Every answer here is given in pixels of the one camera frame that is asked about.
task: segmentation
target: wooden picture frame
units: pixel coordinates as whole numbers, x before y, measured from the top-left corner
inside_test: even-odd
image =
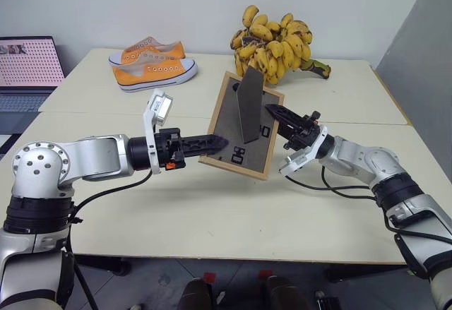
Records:
[[[209,134],[215,134],[215,127],[217,126],[218,118],[220,116],[220,110],[223,104],[223,100],[225,98],[226,89],[230,85],[230,80],[233,79],[235,81],[241,82],[242,77],[239,77],[238,75],[230,72],[225,73],[225,77],[223,78],[223,82],[220,88],[220,92],[218,94],[217,102],[215,104],[215,109],[213,110],[213,115],[210,120],[210,124],[208,127],[208,133]],[[270,88],[263,87],[263,91],[266,94],[275,96],[276,104],[282,105],[284,101],[284,95],[282,93],[279,93],[278,91],[271,90]],[[273,149],[275,147],[276,142],[276,135],[278,134],[278,121],[273,119],[273,126],[271,128],[271,134],[270,134],[270,141],[268,145],[268,150],[266,152],[266,161],[263,168],[263,171],[256,171],[252,170],[246,167],[241,167],[239,165],[232,164],[231,162],[224,162],[222,160],[218,160],[215,158],[212,158],[209,155],[202,155],[199,158],[199,162],[207,165],[211,165],[213,167],[218,167],[220,169],[225,169],[231,172],[236,172],[238,174],[244,174],[253,178],[261,179],[261,180],[267,180],[268,173],[270,170],[270,164],[271,164],[271,158],[273,156]]]

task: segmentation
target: laptop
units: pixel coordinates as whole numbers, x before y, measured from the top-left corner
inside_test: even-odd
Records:
[[[24,132],[63,79],[51,36],[0,37],[0,134]]]

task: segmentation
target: wire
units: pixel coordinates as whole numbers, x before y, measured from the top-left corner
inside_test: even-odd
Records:
[[[78,211],[80,211],[80,209],[83,208],[85,205],[87,205],[89,202],[92,202],[95,199],[97,199],[99,197],[102,197],[102,196],[105,196],[105,195],[108,195],[110,193],[114,193],[114,192],[130,189],[130,188],[133,188],[135,186],[138,186],[138,185],[144,183],[145,181],[147,181],[152,176],[152,174],[153,174],[153,172],[152,172],[152,170],[150,170],[149,173],[146,175],[146,177],[144,177],[140,181],[137,181],[137,182],[129,184],[129,185],[119,186],[117,188],[105,190],[105,191],[99,192],[99,193],[97,193],[95,195],[92,195],[91,197],[88,197],[87,199],[82,201],[80,204],[78,204],[74,208],[74,211],[71,213],[71,216],[69,218],[69,224],[74,222],[74,220],[76,219],[76,215],[77,215]],[[68,252],[73,254],[73,252],[72,252],[72,245],[71,245],[71,228],[69,228],[68,238],[66,240],[66,246],[65,247],[66,247],[66,250]],[[99,310],[99,308],[97,307],[96,301],[94,299],[94,296],[91,293],[91,290],[90,290],[85,278],[83,277],[83,274],[82,274],[82,272],[80,270],[80,267],[77,264],[77,260],[75,259],[75,255],[74,255],[74,271],[75,271],[75,273],[77,275],[78,280],[80,281],[80,285],[81,285],[83,291],[85,292],[86,298],[88,299],[88,303],[90,304],[91,309],[92,310]]]
[[[424,232],[415,232],[415,231],[409,231],[409,230],[403,230],[403,229],[396,229],[394,227],[391,227],[389,225],[388,216],[386,216],[386,213],[384,211],[383,211],[383,217],[384,217],[384,225],[386,226],[386,229],[388,229],[391,232],[394,232],[396,234],[404,234],[406,236],[434,239],[435,241],[440,241],[440,242],[444,242],[444,243],[452,245],[452,239],[447,238],[447,237],[442,237],[442,236],[438,236],[435,234],[425,234]]]
[[[150,170],[149,173],[146,175],[146,177],[144,177],[140,181],[136,181],[135,183],[132,183],[132,184],[129,184],[129,185],[118,186],[117,188],[113,188],[113,189],[110,189],[110,190],[105,190],[105,191],[99,192],[99,193],[97,193],[95,195],[92,195],[91,197],[88,197],[87,199],[85,199],[84,201],[82,201],[80,204],[78,204],[75,207],[74,211],[71,213],[71,217],[69,218],[69,222],[72,222],[75,219],[78,211],[80,211],[80,209],[83,208],[85,205],[87,205],[89,202],[92,202],[95,199],[98,199],[99,197],[108,195],[110,193],[114,193],[114,192],[130,189],[130,188],[134,188],[135,186],[141,185],[142,183],[147,181],[152,175],[153,175],[153,172],[152,172],[152,170]]]
[[[322,165],[322,182],[325,184],[325,186],[327,186],[328,188],[331,188],[331,185],[328,184],[328,182],[326,181],[325,178],[325,167]],[[368,186],[365,185],[356,185],[356,186],[361,186],[361,189],[367,189],[369,190]],[[346,198],[354,198],[354,199],[370,199],[372,201],[376,201],[376,198],[373,196],[356,196],[356,195],[347,195],[346,193],[341,193],[339,191],[337,191],[337,189],[332,189],[332,192],[334,192],[335,194],[342,196],[342,197],[346,197]]]
[[[319,186],[312,186],[305,183],[302,183],[300,181],[297,181],[289,176],[285,176],[285,178],[289,179],[292,183],[298,184],[300,186],[303,186],[305,188],[311,189],[311,190],[319,190],[319,191],[332,191],[332,190],[348,190],[348,189],[368,189],[367,186],[363,188],[360,185],[349,185],[349,186],[330,186],[330,187],[319,187]]]
[[[305,188],[308,189],[313,189],[313,190],[321,190],[321,191],[332,191],[336,194],[338,194],[339,196],[342,197],[346,197],[346,198],[355,198],[355,199],[370,199],[373,201],[376,201],[376,198],[373,196],[353,196],[353,195],[347,195],[346,193],[341,193],[337,190],[345,190],[345,189],[369,189],[368,186],[362,186],[362,185],[352,185],[352,186],[334,186],[332,187],[325,178],[325,167],[322,166],[322,171],[321,171],[321,178],[322,178],[322,182],[325,184],[326,188],[320,188],[317,186],[310,186],[307,184],[304,184],[300,181],[296,181],[292,178],[290,178],[289,176],[286,176],[285,178],[289,179],[290,181],[294,182],[295,184],[298,184],[300,186],[303,186]],[[420,237],[420,238],[427,238],[427,239],[433,239],[435,241],[440,241],[440,242],[444,242],[447,244],[452,245],[452,239],[447,238],[447,237],[443,237],[443,236],[438,236],[435,234],[425,234],[423,232],[415,232],[415,231],[409,231],[409,230],[403,230],[403,229],[396,229],[394,227],[391,227],[389,225],[389,219],[388,216],[386,216],[386,213],[383,211],[383,217],[384,217],[384,224],[387,230],[394,232],[396,234],[404,234],[406,236],[413,236],[413,237]]]
[[[305,183],[302,183],[300,181],[297,181],[295,179],[293,179],[292,177],[289,176],[285,176],[285,178],[289,179],[292,183],[298,184],[300,186],[303,186],[304,188],[308,188],[311,190],[317,190],[317,191],[332,191],[336,194],[338,194],[339,196],[342,197],[346,197],[346,198],[353,198],[353,199],[370,199],[372,201],[376,201],[375,197],[373,196],[353,196],[353,195],[347,195],[345,193],[340,193],[337,190],[350,190],[350,189],[367,189],[369,190],[368,186],[365,185],[347,185],[347,186],[331,186],[330,184],[328,184],[328,182],[325,179],[325,167],[322,166],[322,181],[325,184],[325,188],[324,187],[320,187],[320,186],[312,186],[312,185],[308,185]]]

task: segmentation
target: banana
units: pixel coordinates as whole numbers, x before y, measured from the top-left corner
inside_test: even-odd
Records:
[[[266,51],[263,47],[258,47],[256,49],[255,58],[257,60],[257,64],[259,65],[260,70],[263,73],[267,73],[268,72],[268,60],[267,60]]]
[[[280,36],[281,36],[282,40],[284,40],[284,38],[287,37],[287,29],[286,28],[281,28]]]
[[[243,72],[243,67],[242,67],[242,63],[240,62],[238,52],[235,52],[235,71],[237,72],[237,75],[239,75],[240,77],[243,77],[244,72]]]
[[[245,74],[246,70],[248,69],[248,61],[240,61],[240,63],[242,63],[243,74]]]
[[[262,24],[253,24],[250,31],[252,35],[261,38],[262,40],[266,40],[267,42],[270,42],[273,39],[271,31]]]
[[[278,84],[278,79],[276,78],[276,76],[266,76],[266,80],[273,85],[277,85]]]
[[[254,16],[259,12],[259,9],[255,5],[250,5],[243,12],[242,23],[245,28],[249,28],[253,22]]]
[[[286,13],[284,17],[281,19],[281,27],[285,28],[288,23],[292,22],[294,20],[294,15],[291,13]]]
[[[308,31],[306,33],[302,33],[302,40],[306,44],[311,44],[312,43],[312,32]]]
[[[242,47],[239,51],[239,57],[240,59],[248,59],[253,55],[253,53],[257,49],[257,42],[254,40],[251,43],[249,43],[247,46]]]
[[[277,22],[268,22],[266,23],[266,27],[271,31],[271,32],[280,32],[281,31],[281,26],[277,23]]]
[[[287,34],[291,35],[292,33],[301,32],[301,33],[308,33],[309,28],[306,24],[301,22],[300,20],[294,20],[293,22],[287,24]]]
[[[272,40],[266,45],[267,50],[270,50],[275,58],[281,57],[283,55],[284,49],[281,43],[277,40]]]
[[[248,66],[251,66],[255,68],[256,70],[259,70],[259,66],[257,64],[257,60],[255,56],[251,56],[251,58],[248,61]]]
[[[267,75],[274,76],[276,74],[276,70],[278,69],[278,61],[275,57],[273,57],[271,51],[267,51],[267,60],[268,60],[268,72]]]
[[[289,45],[293,48],[294,54],[302,58],[303,51],[302,51],[302,43],[303,41],[297,36],[297,35],[287,35],[287,37],[284,39]]]
[[[242,46],[242,37],[246,36],[246,30],[237,31],[231,39],[231,49],[235,50]]]
[[[308,44],[302,42],[302,57],[304,61],[308,61],[311,58],[311,48]]]
[[[302,65],[302,59],[294,57],[294,63],[292,64],[292,71],[296,71]]]
[[[268,17],[267,17],[266,14],[263,14],[263,15],[257,16],[257,17],[253,20],[253,22],[251,23],[251,25],[253,25],[253,24],[261,24],[261,25],[263,25],[263,26],[266,26],[267,22],[268,22]]]
[[[278,62],[278,69],[276,69],[276,77],[278,79],[281,79],[285,75],[286,68],[282,57],[279,57],[278,59],[276,59],[276,61]]]
[[[292,68],[292,64],[294,62],[294,51],[285,40],[281,42],[281,45],[284,48],[284,52],[282,53],[282,61],[284,62],[284,66],[286,68]]]

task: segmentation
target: banana stem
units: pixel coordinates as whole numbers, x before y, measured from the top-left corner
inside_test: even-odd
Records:
[[[323,79],[328,79],[331,73],[331,67],[329,65],[323,64],[315,59],[310,59],[305,61],[300,67],[303,71],[311,71],[317,73]]]

